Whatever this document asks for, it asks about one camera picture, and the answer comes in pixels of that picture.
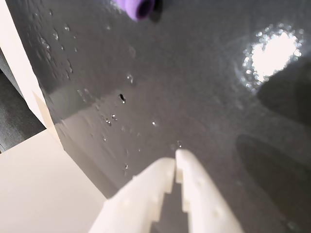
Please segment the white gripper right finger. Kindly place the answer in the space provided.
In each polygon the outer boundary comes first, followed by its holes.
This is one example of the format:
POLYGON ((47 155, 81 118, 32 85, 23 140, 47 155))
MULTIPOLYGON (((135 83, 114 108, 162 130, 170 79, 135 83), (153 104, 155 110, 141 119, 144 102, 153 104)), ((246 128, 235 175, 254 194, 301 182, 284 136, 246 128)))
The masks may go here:
POLYGON ((176 183, 189 233, 242 233, 244 230, 199 160, 189 150, 175 152, 176 183))

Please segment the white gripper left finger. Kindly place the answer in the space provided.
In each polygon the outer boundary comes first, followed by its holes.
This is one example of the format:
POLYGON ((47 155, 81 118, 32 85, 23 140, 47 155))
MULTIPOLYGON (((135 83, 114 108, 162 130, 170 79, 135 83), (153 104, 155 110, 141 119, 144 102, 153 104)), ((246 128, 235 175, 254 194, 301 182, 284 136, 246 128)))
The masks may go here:
POLYGON ((165 194, 172 192, 175 160, 160 158, 134 176, 103 208, 90 233, 148 233, 160 220, 165 194))

